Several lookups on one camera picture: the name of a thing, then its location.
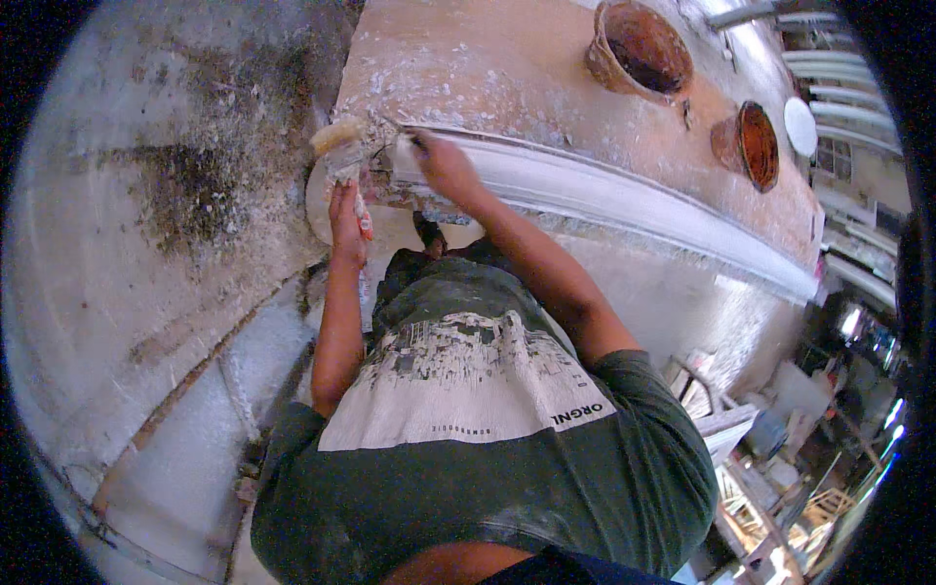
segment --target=white molding strip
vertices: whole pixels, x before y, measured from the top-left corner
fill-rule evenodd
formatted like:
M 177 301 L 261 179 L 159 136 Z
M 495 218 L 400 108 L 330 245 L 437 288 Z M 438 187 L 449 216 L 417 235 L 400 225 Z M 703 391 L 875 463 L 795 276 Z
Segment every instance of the white molding strip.
M 846 51 L 784 51 L 782 58 L 787 63 L 809 61 L 812 63 L 851 63 L 852 65 L 868 66 L 864 57 Z
M 792 61 L 786 64 L 797 77 L 811 77 L 816 79 L 842 80 L 853 83 L 865 83 L 877 87 L 877 81 L 870 69 L 863 65 L 850 63 Z
M 877 276 L 832 254 L 826 254 L 826 268 L 872 295 L 888 308 L 897 310 L 897 295 L 894 287 Z
M 894 119 L 888 114 L 882 114 L 880 111 L 817 101 L 810 102 L 810 110 L 812 110 L 812 113 L 816 116 L 829 116 L 832 118 L 839 118 L 846 123 L 860 122 L 875 125 L 884 130 L 897 131 L 897 125 L 894 124 Z
M 872 94 L 850 87 L 836 87 L 834 85 L 810 85 L 810 93 L 816 97 L 824 97 L 828 101 L 852 101 L 861 104 L 877 106 L 887 110 L 887 104 L 880 94 Z
M 510 205 L 651 236 L 762 278 L 799 302 L 815 295 L 818 281 L 812 267 L 799 265 L 737 222 L 659 183 L 524 140 L 425 127 L 455 142 L 481 181 Z M 393 180 L 432 197 L 405 138 L 398 140 L 393 155 Z
M 903 151 L 900 149 L 900 146 L 897 144 L 891 144 L 890 142 L 884 142 L 883 140 L 874 139 L 870 136 L 865 136 L 864 134 L 859 134 L 857 132 L 852 132 L 851 130 L 845 130 L 844 128 L 836 128 L 834 126 L 828 126 L 825 124 L 816 125 L 816 134 L 820 137 L 825 137 L 828 139 L 836 140 L 845 140 L 846 142 L 861 142 L 862 144 L 869 144 L 870 146 L 876 146 L 885 151 L 903 156 Z

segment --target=concrete floor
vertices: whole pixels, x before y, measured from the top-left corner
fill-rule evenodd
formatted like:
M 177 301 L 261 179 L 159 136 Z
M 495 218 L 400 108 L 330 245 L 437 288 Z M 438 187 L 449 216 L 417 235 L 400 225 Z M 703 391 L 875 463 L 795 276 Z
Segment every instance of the concrete floor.
M 299 313 L 296 275 L 327 251 L 305 221 L 307 143 L 339 93 L 357 4 L 104 3 L 60 64 L 18 168 L 3 318 L 21 415 L 81 499 L 106 477 L 106 521 L 203 579 L 226 576 L 252 424 L 307 383 L 316 323 Z M 750 42 L 753 59 L 763 40 Z M 398 213 L 370 251 L 371 290 L 397 247 L 417 247 Z M 711 355 L 711 381 L 740 394 L 763 386 L 795 340 L 801 307 L 725 266 L 535 219 L 657 365 Z M 236 327 L 220 357 L 227 376 L 212 349 Z M 133 578 L 138 565 L 95 542 L 113 582 L 164 582 Z

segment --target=man's hand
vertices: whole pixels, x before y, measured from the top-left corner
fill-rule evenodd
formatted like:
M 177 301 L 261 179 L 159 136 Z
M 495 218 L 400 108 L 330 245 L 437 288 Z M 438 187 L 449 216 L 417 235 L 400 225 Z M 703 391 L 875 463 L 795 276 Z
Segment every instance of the man's hand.
M 468 157 L 448 140 L 432 132 L 408 130 L 414 155 L 422 174 L 433 191 L 455 203 L 469 215 L 475 215 L 494 199 L 484 187 Z
M 331 220 L 331 257 L 350 261 L 361 269 L 367 259 L 367 245 L 360 233 L 355 199 L 358 183 L 351 181 L 347 186 L 335 183 L 331 191 L 329 219 Z
M 559 322 L 587 367 L 612 351 L 640 349 L 598 286 L 559 244 L 504 205 L 452 142 L 411 129 L 426 181 L 474 217 L 510 260 L 513 272 Z

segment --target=light fixture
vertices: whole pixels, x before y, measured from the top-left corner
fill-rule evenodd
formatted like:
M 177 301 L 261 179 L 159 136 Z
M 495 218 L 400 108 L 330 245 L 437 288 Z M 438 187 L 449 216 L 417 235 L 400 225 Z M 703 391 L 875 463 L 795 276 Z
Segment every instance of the light fixture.
M 841 334 L 845 336 L 846 339 L 851 339 L 855 335 L 855 327 L 858 326 L 858 318 L 861 316 L 861 309 L 855 307 L 855 309 L 845 317 L 845 320 L 841 323 Z
M 885 429 L 890 426 L 890 423 L 894 422 L 895 418 L 897 418 L 897 414 L 900 412 L 900 408 L 902 406 L 903 406 L 903 399 L 898 398 L 897 401 L 894 402 L 894 408 L 890 409 L 890 414 L 887 415 L 887 419 L 884 421 Z

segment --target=paintbrush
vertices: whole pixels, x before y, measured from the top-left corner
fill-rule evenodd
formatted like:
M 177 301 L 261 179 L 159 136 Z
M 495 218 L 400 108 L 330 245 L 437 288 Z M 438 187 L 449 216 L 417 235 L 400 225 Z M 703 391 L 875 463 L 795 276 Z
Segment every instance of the paintbrush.
M 361 180 L 361 173 L 368 173 L 364 167 L 364 134 L 366 125 L 355 116 L 343 118 L 330 124 L 312 137 L 312 146 L 319 162 L 325 165 L 325 185 L 348 185 L 353 180 L 367 183 L 367 178 Z M 325 198 L 331 199 L 330 188 L 326 188 Z M 367 240 L 373 240 L 373 224 L 371 215 L 364 205 L 364 197 L 359 188 L 355 195 L 355 215 L 358 218 L 358 227 L 361 235 Z

